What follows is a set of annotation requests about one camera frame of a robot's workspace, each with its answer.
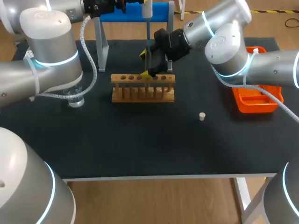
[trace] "yellow object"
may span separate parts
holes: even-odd
[[[146,49],[143,50],[143,52],[139,55],[139,57],[142,59],[142,55],[146,54]]]
[[[299,10],[251,10],[251,13],[299,13]],[[200,14],[202,11],[185,11],[185,14]],[[181,14],[179,11],[175,11],[174,14]]]
[[[152,76],[149,75],[149,71],[145,71],[140,74],[142,78],[152,78]]]

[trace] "yellow tape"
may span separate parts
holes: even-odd
[[[286,13],[295,13],[295,12],[293,12],[293,11],[291,11],[291,10],[285,10],[285,12],[286,12]]]
[[[200,14],[203,11],[187,11],[185,14]],[[299,13],[299,10],[251,10],[251,13]],[[174,14],[181,14],[180,11],[175,11]]]
[[[140,74],[142,78],[152,78],[152,76],[149,75],[149,71],[145,71]]]

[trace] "white cable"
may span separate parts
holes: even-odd
[[[253,54],[252,54],[252,56],[251,56],[251,58],[250,58],[250,60],[249,60],[249,64],[248,64],[248,66],[247,66],[247,68],[245,69],[244,74],[243,74],[243,85],[244,85],[244,87],[245,87],[246,89],[248,89],[248,85],[246,84],[246,75],[247,75],[247,72],[248,72],[248,70],[249,70],[249,68],[250,68],[251,62],[252,62],[252,60],[253,60],[253,58],[254,58],[254,56],[255,56],[256,54],[258,54],[258,48],[254,48],[254,49],[253,49]]]
[[[92,65],[92,68],[93,68],[93,80],[92,82],[90,83],[89,87],[84,90],[83,92],[81,93],[78,93],[78,94],[75,94],[75,95],[70,95],[70,96],[66,96],[66,95],[58,95],[58,94],[52,94],[52,93],[42,93],[42,94],[39,94],[39,96],[43,96],[43,97],[52,97],[52,98],[58,98],[58,99],[73,99],[73,98],[79,98],[83,95],[85,95],[86,93],[88,93],[92,88],[93,86],[95,85],[96,81],[97,81],[97,77],[98,77],[98,71],[97,71],[97,67],[93,61],[93,58],[92,56],[90,55],[87,47],[86,47],[86,44],[85,44],[85,40],[84,40],[84,30],[85,30],[85,27],[87,25],[87,23],[91,20],[90,16],[86,17],[81,25],[81,29],[80,29],[80,41],[81,41],[81,44],[82,44],[82,47],[83,47],[83,50],[84,52],[86,53],[86,56],[90,62],[90,64]]]
[[[244,85],[232,85],[229,83],[226,83],[220,76],[219,73],[216,71],[216,69],[212,66],[213,71],[215,73],[215,75],[217,76],[217,78],[219,79],[219,81],[228,86],[228,87],[233,87],[233,88],[244,88]],[[269,98],[271,98],[273,101],[275,101],[285,112],[287,112],[287,114],[289,114],[297,123],[299,123],[299,117],[294,114],[289,108],[287,108],[279,99],[277,99],[275,96],[273,96],[271,93],[269,93],[268,91],[255,86],[255,85],[246,85],[247,87],[251,88],[251,89],[256,89],[259,90],[260,92],[262,92],[263,94],[265,94],[266,96],[268,96]]]
[[[33,64],[32,60],[29,56],[25,56],[24,60],[27,60],[29,66],[32,70],[32,74],[33,74],[33,77],[34,77],[34,84],[35,84],[35,87],[36,87],[35,96],[38,96],[39,91],[40,91],[40,86],[39,86],[39,80],[38,80],[38,74],[37,74],[36,68],[35,68],[35,66],[34,66],[34,64]]]

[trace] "small white cap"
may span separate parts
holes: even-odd
[[[24,10],[20,15],[20,23],[26,36],[39,40],[61,36],[71,29],[70,19],[65,13],[41,8]]]
[[[241,34],[238,26],[227,23],[220,27],[205,48],[206,58],[211,64],[222,64],[232,59],[239,51]]]
[[[203,121],[203,120],[205,119],[205,117],[206,117],[206,114],[205,114],[205,113],[201,112],[201,113],[199,114],[199,119],[200,119],[201,121]]]

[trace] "blue bar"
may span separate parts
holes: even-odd
[[[104,14],[101,22],[145,22],[142,18],[142,4],[128,3],[127,13],[115,9],[114,13]],[[168,22],[168,2],[153,2],[153,17],[150,22]]]

